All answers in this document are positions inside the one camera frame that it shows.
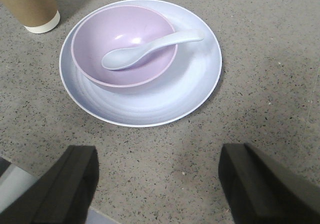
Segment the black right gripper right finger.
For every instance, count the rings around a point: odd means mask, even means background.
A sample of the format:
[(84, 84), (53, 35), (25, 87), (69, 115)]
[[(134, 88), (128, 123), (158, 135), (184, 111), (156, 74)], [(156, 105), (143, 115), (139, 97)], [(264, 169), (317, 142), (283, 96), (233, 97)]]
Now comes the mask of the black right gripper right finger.
[(320, 188), (251, 144), (224, 144), (218, 177), (236, 224), (320, 222)]

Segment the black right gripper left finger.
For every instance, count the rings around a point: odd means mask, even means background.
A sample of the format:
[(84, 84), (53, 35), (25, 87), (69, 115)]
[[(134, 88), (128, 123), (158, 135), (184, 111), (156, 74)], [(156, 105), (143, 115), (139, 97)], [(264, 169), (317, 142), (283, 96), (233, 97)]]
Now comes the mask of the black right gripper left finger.
[(84, 224), (99, 181), (94, 146), (69, 146), (57, 162), (0, 215), (2, 224)]

